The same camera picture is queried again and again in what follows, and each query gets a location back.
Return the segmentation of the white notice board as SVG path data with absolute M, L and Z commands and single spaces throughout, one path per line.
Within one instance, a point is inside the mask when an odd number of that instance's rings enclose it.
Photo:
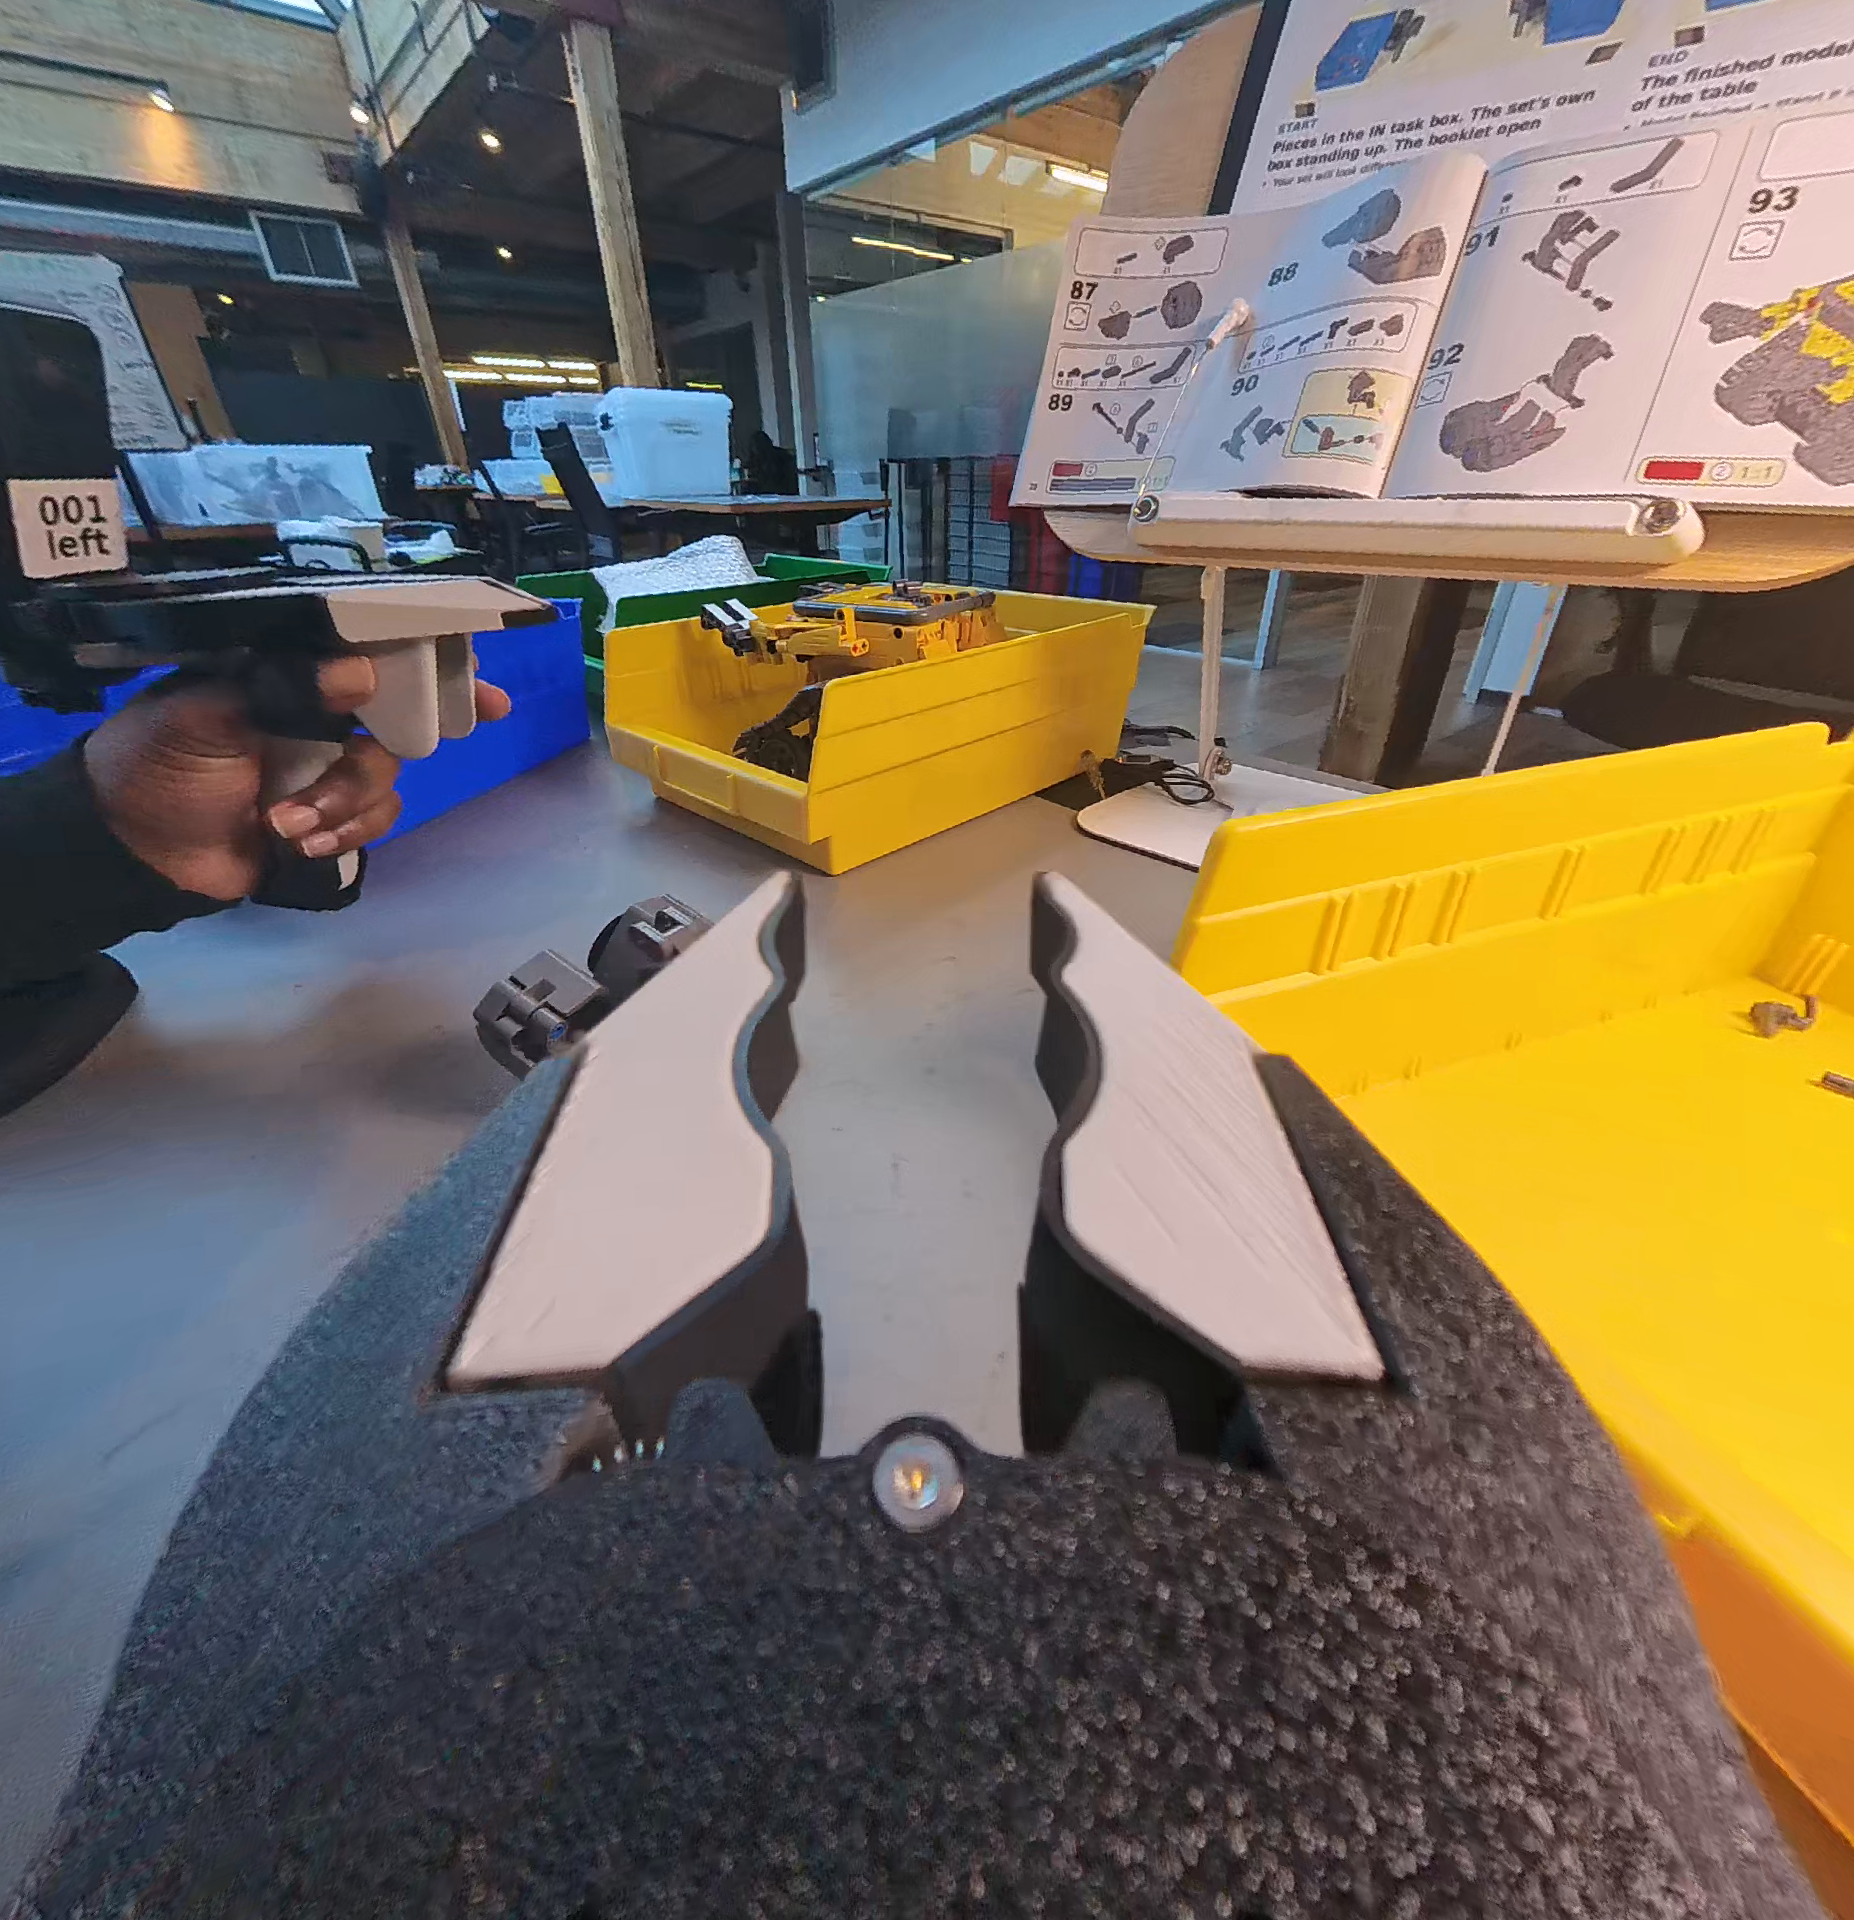
M 125 453 L 183 453 L 190 440 L 153 356 L 122 270 L 96 252 L 0 251 L 0 305 L 82 325 L 102 362 L 113 440 Z

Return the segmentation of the white book stand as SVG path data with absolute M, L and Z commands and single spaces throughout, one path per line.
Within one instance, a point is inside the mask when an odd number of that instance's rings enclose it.
M 1363 775 L 1401 761 L 1418 706 L 1439 702 L 1469 584 L 1495 583 L 1491 633 L 1523 590 L 1535 616 L 1517 688 L 1527 688 L 1568 589 L 1767 595 L 1854 566 L 1854 514 L 1700 509 L 1667 493 L 1598 497 L 1263 497 L 1144 493 L 1132 507 L 1063 504 L 1049 524 L 1074 553 L 1108 565 L 1203 573 L 1198 782 L 1177 799 L 1159 782 L 1098 797 L 1074 825 L 1102 845 L 1196 870 L 1230 818 L 1373 793 Z M 1230 571 L 1268 575 L 1279 612 L 1286 573 L 1363 580 L 1338 704 L 1313 775 L 1235 761 L 1220 745 Z

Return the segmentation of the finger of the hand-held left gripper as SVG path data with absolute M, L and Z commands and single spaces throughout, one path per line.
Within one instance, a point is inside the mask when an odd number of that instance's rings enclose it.
M 488 579 L 411 575 L 339 576 L 317 589 L 345 647 L 405 647 L 450 636 L 550 624 L 559 609 Z

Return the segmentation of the wooden office table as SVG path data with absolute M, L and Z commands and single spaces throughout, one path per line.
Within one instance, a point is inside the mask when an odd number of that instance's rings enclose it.
M 557 565 L 620 562 L 651 547 L 733 536 L 749 553 L 818 561 L 834 551 L 837 531 L 871 519 L 886 529 L 891 501 L 883 494 L 711 494 L 694 498 L 604 501 L 601 511 L 575 514 L 562 494 L 492 494 L 474 484 L 418 484 L 415 501 L 425 519 L 478 524 L 480 544 L 492 548 L 506 575 Z

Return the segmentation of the white plastic storage box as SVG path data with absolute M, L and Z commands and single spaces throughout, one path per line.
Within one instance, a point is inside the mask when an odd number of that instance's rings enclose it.
M 594 405 L 606 503 L 677 503 L 733 493 L 734 409 L 721 390 L 612 389 Z

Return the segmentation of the yellow tracked toy robot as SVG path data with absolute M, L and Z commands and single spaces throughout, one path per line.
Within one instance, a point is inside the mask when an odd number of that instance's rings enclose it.
M 700 606 L 700 627 L 738 659 L 799 665 L 805 683 L 770 719 L 741 733 L 733 755 L 744 764 L 808 780 L 820 733 L 825 688 L 845 679 L 915 662 L 953 661 L 1011 639 L 990 589 L 917 583 L 827 589 L 774 614 L 737 595 Z

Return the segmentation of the green plastic bin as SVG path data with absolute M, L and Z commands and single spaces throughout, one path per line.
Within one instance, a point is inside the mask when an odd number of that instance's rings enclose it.
M 678 621 L 697 621 L 706 605 L 738 600 L 751 612 L 789 609 L 802 598 L 855 587 L 886 587 L 892 571 L 862 562 L 818 557 L 766 554 L 762 579 L 744 587 L 697 587 L 667 590 L 620 590 L 615 605 L 592 573 L 567 571 L 526 575 L 520 593 L 545 602 L 577 602 L 580 651 L 586 661 L 604 662 L 606 636 L 623 628 L 643 628 Z

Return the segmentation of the yellow plastic parts bin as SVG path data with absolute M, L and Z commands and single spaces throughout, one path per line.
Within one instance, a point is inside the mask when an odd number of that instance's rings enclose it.
M 1154 610 L 1007 593 L 1007 634 L 817 680 L 700 616 L 604 636 L 615 761 L 656 800 L 842 877 L 1118 753 Z
M 1608 1426 L 1854 1916 L 1854 728 L 1222 826 L 1181 976 L 1292 1057 Z M 1750 1009 L 1817 996 L 1808 1033 Z

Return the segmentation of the instruction booklet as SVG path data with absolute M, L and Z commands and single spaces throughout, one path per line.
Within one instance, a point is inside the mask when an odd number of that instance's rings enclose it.
M 1854 514 L 1854 108 L 1085 220 L 1011 501 L 1201 493 Z

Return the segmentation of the grey motor block assembly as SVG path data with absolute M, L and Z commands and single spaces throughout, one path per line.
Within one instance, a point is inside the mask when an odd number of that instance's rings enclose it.
M 612 1012 L 712 928 L 675 897 L 638 901 L 594 939 L 585 963 L 540 950 L 474 1009 L 482 1051 L 515 1078 L 582 1045 Z

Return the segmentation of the person's left forearm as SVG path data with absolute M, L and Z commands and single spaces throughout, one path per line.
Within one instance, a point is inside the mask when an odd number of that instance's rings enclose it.
M 181 891 L 115 838 L 84 771 L 91 734 L 0 780 L 0 1120 L 125 1020 L 139 982 L 120 945 L 240 903 Z

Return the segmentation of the black office chair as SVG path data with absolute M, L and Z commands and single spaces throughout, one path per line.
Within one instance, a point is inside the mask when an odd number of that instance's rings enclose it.
M 592 565 L 625 565 L 625 507 L 609 498 L 604 484 L 589 469 L 573 429 L 557 422 L 539 426 L 534 434 L 570 516 L 578 521 Z

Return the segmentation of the grey desk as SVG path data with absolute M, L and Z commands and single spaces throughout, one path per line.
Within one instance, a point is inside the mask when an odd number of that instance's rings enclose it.
M 0 1909 L 221 1435 L 352 1250 L 510 1090 L 472 1006 L 627 903 L 722 915 L 774 857 L 601 743 L 397 841 L 337 916 L 131 943 L 134 1016 L 0 1123 Z M 1171 954 L 1194 879 L 1031 799 L 807 877 L 789 1145 L 825 1449 L 937 1415 L 1020 1449 L 1014 1293 L 1053 1116 L 1036 872 Z

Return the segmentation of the blue plastic bin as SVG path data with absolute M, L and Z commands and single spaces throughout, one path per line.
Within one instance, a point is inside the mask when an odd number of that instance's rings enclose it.
M 550 622 L 474 636 L 476 675 L 509 694 L 510 711 L 403 766 L 394 785 L 403 808 L 387 845 L 590 740 L 580 605 L 559 596 L 555 610 Z M 150 668 L 111 686 L 96 712 L 61 715 L 26 704 L 0 667 L 0 780 L 59 756 L 165 677 L 165 668 Z

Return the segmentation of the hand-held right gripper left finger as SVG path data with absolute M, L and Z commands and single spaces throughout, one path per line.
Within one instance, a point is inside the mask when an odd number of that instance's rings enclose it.
M 447 1389 L 756 1384 L 808 1308 L 792 1164 L 792 872 L 550 1062 L 557 1101 L 443 1354 Z

